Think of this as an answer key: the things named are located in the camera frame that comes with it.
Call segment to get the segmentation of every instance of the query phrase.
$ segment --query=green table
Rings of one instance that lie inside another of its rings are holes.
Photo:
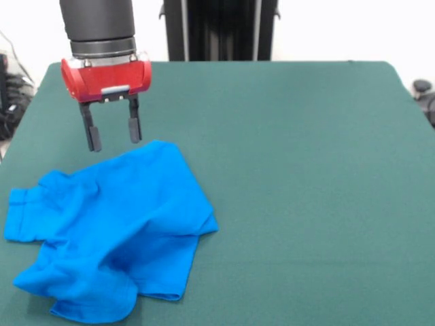
[[[383,62],[156,63],[144,141],[177,143],[221,230],[182,301],[140,297],[117,325],[434,325],[435,134]],[[95,105],[90,153],[52,65],[0,166],[11,187],[135,146],[127,102]],[[0,242],[0,325],[72,325],[13,287],[39,245]]]

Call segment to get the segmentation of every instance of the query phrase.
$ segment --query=black cable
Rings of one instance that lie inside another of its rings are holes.
[[[15,58],[16,62],[18,63],[18,66],[21,68],[22,72],[27,76],[27,78],[28,78],[32,83],[35,83],[35,82],[33,81],[32,77],[30,77],[29,72],[24,68],[24,66],[23,66],[23,65],[21,64],[21,62],[19,61],[18,56],[16,55],[16,52],[15,52],[14,44],[12,43],[12,41],[11,41],[10,39],[8,39],[7,36],[5,35],[5,33],[3,33],[1,30],[0,30],[0,35],[2,36],[2,38],[5,39],[5,41],[7,41],[7,42],[9,43],[9,45],[10,45],[10,47],[11,47],[11,49],[12,49],[12,54],[14,55],[14,58]]]

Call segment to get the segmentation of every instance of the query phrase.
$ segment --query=blue cloth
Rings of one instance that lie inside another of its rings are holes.
[[[153,141],[32,189],[13,189],[8,240],[44,240],[14,284],[55,297],[51,313],[119,321],[137,295],[178,300],[198,239],[218,230],[213,209],[178,148]]]

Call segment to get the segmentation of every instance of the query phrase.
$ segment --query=metal stand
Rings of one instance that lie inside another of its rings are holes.
[[[270,60],[278,0],[164,0],[170,61]]]

